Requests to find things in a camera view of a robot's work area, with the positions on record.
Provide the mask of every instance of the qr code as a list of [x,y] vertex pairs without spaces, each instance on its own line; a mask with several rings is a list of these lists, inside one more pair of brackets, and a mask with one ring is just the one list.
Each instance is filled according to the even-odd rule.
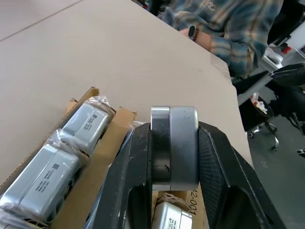
[[58,169],[59,165],[58,164],[54,164],[52,168],[54,169]]

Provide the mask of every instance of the chair wheel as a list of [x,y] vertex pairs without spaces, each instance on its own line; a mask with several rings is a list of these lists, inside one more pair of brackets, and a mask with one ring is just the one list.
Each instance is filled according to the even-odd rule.
[[277,152],[277,151],[278,151],[278,148],[277,148],[276,146],[273,146],[273,147],[271,148],[271,150],[272,150],[273,152]]
[[248,133],[248,138],[254,138],[254,134],[252,132]]

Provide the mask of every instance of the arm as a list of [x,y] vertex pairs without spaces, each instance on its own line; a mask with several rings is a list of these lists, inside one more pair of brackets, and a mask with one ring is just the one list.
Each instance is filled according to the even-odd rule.
[[247,76],[264,54],[268,33],[283,0],[247,0],[228,20],[224,37],[201,32],[196,43],[224,60],[236,75]]

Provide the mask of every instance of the hand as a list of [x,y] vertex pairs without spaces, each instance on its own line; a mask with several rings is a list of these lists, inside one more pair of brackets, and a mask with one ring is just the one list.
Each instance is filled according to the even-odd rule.
[[184,36],[189,37],[189,28],[180,30],[179,32],[182,33]]

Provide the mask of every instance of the person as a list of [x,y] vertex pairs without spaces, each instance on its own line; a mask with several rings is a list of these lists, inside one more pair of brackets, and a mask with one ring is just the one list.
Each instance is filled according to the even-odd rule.
[[264,54],[268,33],[283,0],[173,0],[158,17],[247,77]]

